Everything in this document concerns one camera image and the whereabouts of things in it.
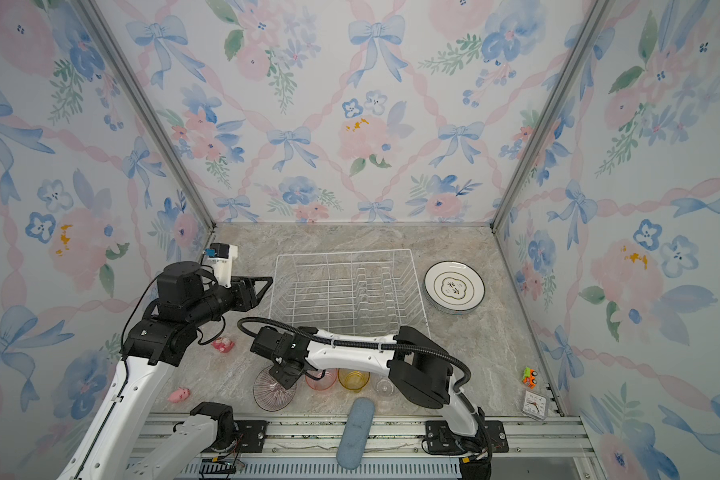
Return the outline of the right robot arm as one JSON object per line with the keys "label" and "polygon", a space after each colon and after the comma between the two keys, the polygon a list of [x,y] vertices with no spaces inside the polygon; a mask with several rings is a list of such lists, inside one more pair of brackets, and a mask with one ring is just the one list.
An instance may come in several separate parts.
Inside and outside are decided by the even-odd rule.
{"label": "right robot arm", "polygon": [[378,337],[339,335],[261,317],[245,317],[237,327],[253,339],[251,352],[272,362],[269,375],[285,389],[302,377],[318,381],[332,369],[377,375],[410,403],[437,411],[462,452],[490,450],[483,411],[464,392],[470,368],[413,327]]}

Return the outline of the clear glass cup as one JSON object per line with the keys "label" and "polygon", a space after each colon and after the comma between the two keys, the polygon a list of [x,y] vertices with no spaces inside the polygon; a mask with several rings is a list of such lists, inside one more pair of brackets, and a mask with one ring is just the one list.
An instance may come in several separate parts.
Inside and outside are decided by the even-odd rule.
{"label": "clear glass cup", "polygon": [[373,388],[377,395],[384,398],[393,397],[396,393],[393,382],[386,377],[377,378],[373,384]]}

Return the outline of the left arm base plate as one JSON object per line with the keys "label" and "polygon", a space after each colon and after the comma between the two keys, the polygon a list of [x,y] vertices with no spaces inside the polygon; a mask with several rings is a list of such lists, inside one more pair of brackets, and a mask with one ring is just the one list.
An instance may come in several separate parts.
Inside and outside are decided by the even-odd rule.
{"label": "left arm base plate", "polygon": [[216,440],[202,453],[261,453],[267,427],[268,422],[265,420],[235,420],[231,427],[222,426]]}

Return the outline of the yellow translucent cup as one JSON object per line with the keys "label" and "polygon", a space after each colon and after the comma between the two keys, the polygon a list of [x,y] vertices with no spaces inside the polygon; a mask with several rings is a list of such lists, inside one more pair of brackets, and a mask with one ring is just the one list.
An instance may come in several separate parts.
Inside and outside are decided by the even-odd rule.
{"label": "yellow translucent cup", "polygon": [[368,372],[339,369],[338,381],[341,386],[351,392],[362,391],[370,381],[371,375]]}

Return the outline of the ribbed ceramic bowl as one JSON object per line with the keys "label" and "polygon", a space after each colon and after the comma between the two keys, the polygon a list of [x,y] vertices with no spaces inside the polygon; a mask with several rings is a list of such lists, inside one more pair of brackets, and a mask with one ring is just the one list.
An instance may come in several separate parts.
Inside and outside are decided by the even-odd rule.
{"label": "ribbed ceramic bowl", "polygon": [[256,405],[267,412],[277,412],[287,407],[296,395],[297,386],[283,387],[267,368],[261,370],[253,385]]}

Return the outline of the white plate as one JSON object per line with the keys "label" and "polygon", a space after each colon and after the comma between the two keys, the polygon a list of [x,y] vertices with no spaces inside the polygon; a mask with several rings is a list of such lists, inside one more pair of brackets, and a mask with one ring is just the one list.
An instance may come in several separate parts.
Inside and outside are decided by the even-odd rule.
{"label": "white plate", "polygon": [[474,311],[486,296],[482,277],[469,265],[457,261],[432,265],[424,275],[423,288],[431,303],[453,315]]}

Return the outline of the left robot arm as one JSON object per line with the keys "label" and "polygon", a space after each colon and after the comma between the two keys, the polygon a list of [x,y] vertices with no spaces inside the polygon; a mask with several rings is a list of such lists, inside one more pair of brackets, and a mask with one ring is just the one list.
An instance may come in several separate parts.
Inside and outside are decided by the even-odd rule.
{"label": "left robot arm", "polygon": [[201,402],[149,455],[130,458],[163,386],[200,328],[229,312],[256,308],[270,277],[241,277],[231,263],[168,265],[153,281],[157,296],[137,323],[129,323],[112,384],[88,431],[60,473],[62,479],[173,479],[210,449],[226,454],[241,439],[231,406]]}

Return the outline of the pink translucent cup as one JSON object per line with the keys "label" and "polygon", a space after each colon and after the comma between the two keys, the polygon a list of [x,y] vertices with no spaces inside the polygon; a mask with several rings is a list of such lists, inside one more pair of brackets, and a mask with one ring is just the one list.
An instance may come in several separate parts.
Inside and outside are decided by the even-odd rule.
{"label": "pink translucent cup", "polygon": [[338,380],[337,369],[314,370],[305,373],[306,384],[315,391],[326,391]]}

